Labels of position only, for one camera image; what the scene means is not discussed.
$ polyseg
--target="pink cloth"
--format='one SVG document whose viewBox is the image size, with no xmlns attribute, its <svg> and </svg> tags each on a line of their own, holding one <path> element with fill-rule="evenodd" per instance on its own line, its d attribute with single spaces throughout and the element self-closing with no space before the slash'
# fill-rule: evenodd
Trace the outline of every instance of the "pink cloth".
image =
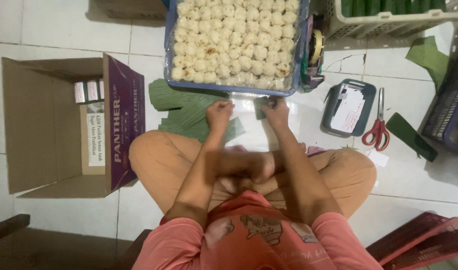
<svg viewBox="0 0 458 270">
<path fill-rule="evenodd" d="M 317 146 L 310 146 L 310 147 L 307 148 L 306 155 L 307 155 L 307 157 L 312 157 L 312 156 L 316 156 L 317 154 L 320 154 L 320 153 L 322 153 L 324 151 L 325 151 L 324 148 L 317 147 Z"/>
<path fill-rule="evenodd" d="M 310 228 L 253 191 L 214 210 L 205 231 L 189 218 L 157 227 L 133 269 L 382 269 L 338 213 L 322 214 Z"/>
</svg>

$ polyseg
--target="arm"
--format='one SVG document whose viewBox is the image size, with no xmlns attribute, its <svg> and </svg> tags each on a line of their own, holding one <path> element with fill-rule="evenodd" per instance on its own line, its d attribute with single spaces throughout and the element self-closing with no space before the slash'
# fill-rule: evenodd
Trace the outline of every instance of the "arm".
<svg viewBox="0 0 458 270">
<path fill-rule="evenodd" d="M 278 138 L 284 166 L 289 175 L 292 194 L 286 198 L 288 211 L 299 216 L 309 226 L 323 213 L 342 214 L 321 175 L 289 129 L 289 108 L 284 99 L 279 98 L 272 105 L 269 103 L 269 106 L 262 106 L 262 110 Z"/>
<path fill-rule="evenodd" d="M 216 101 L 206 110 L 209 134 L 191 169 L 187 173 L 166 218 L 190 218 L 205 228 L 207 209 L 214 190 L 218 152 L 234 105 L 232 101 Z"/>
</svg>

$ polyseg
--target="white paper label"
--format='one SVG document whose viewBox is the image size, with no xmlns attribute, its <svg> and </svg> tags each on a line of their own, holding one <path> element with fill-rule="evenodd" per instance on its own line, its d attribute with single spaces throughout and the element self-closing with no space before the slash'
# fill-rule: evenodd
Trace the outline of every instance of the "white paper label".
<svg viewBox="0 0 458 270">
<path fill-rule="evenodd" d="M 104 99 L 104 81 L 103 80 L 99 80 L 99 88 L 101 92 L 101 100 L 103 100 Z"/>
<path fill-rule="evenodd" d="M 75 83 L 74 84 L 74 93 L 76 96 L 76 103 L 83 103 L 85 102 L 84 98 L 84 83 Z"/>
<path fill-rule="evenodd" d="M 87 114 L 87 134 L 89 139 L 89 166 L 105 166 L 106 145 L 103 113 Z"/>
<path fill-rule="evenodd" d="M 89 101 L 96 101 L 99 99 L 97 95 L 97 82 L 96 81 L 87 82 L 87 96 L 89 98 Z"/>
</svg>

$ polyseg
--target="blue plastic tray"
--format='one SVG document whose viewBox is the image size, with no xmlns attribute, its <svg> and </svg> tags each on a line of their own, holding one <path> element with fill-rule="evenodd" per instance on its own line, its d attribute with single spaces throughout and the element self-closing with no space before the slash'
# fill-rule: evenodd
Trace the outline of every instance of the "blue plastic tray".
<svg viewBox="0 0 458 270">
<path fill-rule="evenodd" d="M 458 152 L 458 58 L 446 77 L 422 134 Z"/>
<path fill-rule="evenodd" d="M 164 48 L 166 50 L 166 58 L 165 58 L 165 67 L 164 67 L 164 79 L 166 82 L 175 87 L 187 87 L 187 88 L 198 88 L 198 89 L 212 89 L 212 90 L 219 90 L 219 91 L 228 91 L 228 92 L 242 92 L 242 93 L 253 93 L 259 95 L 270 95 L 270 96 L 282 96 L 288 97 L 294 92 L 299 84 L 299 71 L 301 68 L 301 61 L 303 59 L 303 49 L 304 49 L 304 40 L 306 40 L 306 32 L 307 32 L 307 18 L 309 14 L 309 0 L 302 0 L 301 1 L 301 9 L 299 12 L 299 23 L 298 29 L 296 29 L 296 33 L 300 33 L 301 36 L 296 44 L 296 53 L 294 56 L 294 67 L 291 70 L 292 74 L 292 84 L 291 89 L 288 91 L 277 91 L 277 90 L 267 90 L 267 89 L 258 89 L 258 88 L 248 88 L 248 87 L 238 87 L 238 86 L 226 86 L 226 85 L 216 85 L 216 84 L 208 84 L 208 83 L 190 83 L 190 82 L 183 82 L 183 81 L 174 81 L 171 78 L 171 68 L 172 67 L 172 58 L 173 58 L 173 48 L 171 46 L 170 34 L 172 32 L 172 28 L 176 24 L 178 15 L 177 15 L 177 3 L 181 1 L 179 0 L 170 0 L 169 11 L 166 14 L 166 35 L 164 38 Z"/>
</svg>

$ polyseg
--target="hand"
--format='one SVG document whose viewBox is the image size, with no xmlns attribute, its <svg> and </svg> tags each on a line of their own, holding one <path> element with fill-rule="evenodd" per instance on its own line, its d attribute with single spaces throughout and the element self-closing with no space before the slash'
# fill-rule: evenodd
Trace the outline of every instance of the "hand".
<svg viewBox="0 0 458 270">
<path fill-rule="evenodd" d="M 289 107 L 284 98 L 280 96 L 270 96 L 269 106 L 261 106 L 262 111 L 266 114 L 269 125 L 276 132 L 280 129 L 288 128 Z"/>
<path fill-rule="evenodd" d="M 215 101 L 205 110 L 205 117 L 209 125 L 209 132 L 224 134 L 229 124 L 229 116 L 234 108 L 232 100 Z"/>
</svg>

